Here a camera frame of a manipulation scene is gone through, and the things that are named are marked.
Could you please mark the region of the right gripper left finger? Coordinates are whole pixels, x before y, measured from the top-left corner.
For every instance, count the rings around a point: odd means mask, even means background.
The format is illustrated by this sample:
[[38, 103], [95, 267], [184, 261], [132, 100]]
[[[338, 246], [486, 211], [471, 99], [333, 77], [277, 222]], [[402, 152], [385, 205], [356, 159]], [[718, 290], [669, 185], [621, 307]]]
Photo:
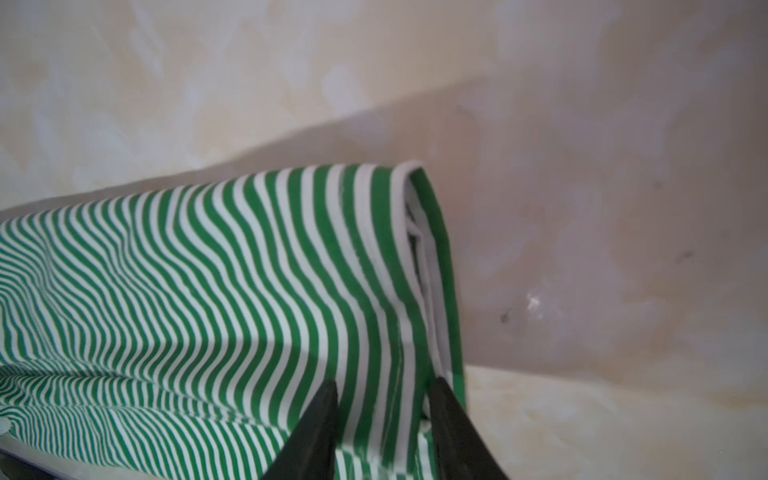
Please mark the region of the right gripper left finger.
[[334, 380], [328, 379], [320, 385], [262, 479], [333, 479], [338, 438], [338, 388]]

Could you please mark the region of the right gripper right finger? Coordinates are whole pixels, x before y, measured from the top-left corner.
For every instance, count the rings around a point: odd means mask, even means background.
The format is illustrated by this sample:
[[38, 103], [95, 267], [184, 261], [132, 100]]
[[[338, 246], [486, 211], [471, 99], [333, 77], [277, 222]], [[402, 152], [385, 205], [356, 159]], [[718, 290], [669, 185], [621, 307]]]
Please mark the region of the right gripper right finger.
[[507, 480], [443, 377], [430, 385], [428, 399], [437, 478]]

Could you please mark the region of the green white striped garment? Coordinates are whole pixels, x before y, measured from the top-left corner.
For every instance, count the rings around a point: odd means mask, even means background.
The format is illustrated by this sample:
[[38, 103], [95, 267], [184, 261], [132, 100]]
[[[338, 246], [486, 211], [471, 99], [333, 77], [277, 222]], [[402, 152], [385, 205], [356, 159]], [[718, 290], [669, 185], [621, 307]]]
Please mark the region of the green white striped garment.
[[1, 225], [1, 431], [167, 479], [256, 479], [336, 383], [339, 479], [433, 479], [462, 394], [448, 236], [415, 162], [289, 168]]

